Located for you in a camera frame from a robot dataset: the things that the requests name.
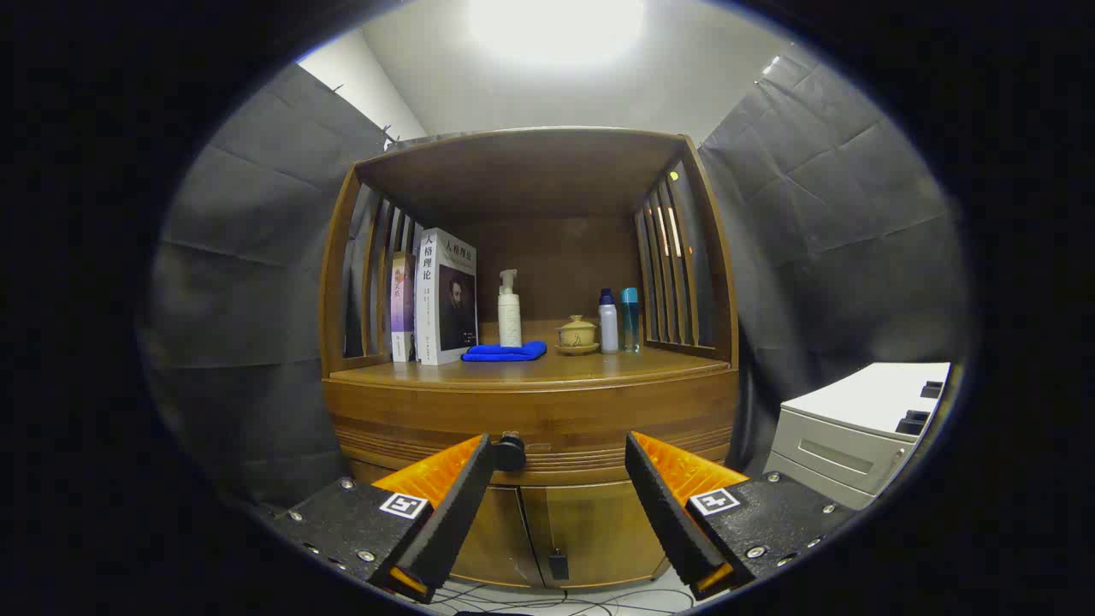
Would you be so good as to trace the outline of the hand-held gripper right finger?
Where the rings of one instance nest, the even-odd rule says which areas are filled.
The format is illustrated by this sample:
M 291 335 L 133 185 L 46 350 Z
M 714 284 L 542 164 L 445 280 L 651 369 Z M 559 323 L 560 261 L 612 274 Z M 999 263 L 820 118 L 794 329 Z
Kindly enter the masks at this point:
M 748 478 L 631 430 L 624 465 L 654 534 L 698 600 L 777 574 L 856 515 L 781 470 Z

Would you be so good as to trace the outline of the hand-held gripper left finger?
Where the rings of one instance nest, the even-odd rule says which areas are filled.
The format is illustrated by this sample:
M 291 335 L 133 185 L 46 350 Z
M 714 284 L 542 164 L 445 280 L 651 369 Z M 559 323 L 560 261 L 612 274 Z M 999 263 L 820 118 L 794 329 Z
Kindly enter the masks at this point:
M 376 592 L 430 604 L 449 579 L 495 470 L 489 435 L 473 435 L 373 481 L 341 478 L 263 530 Z

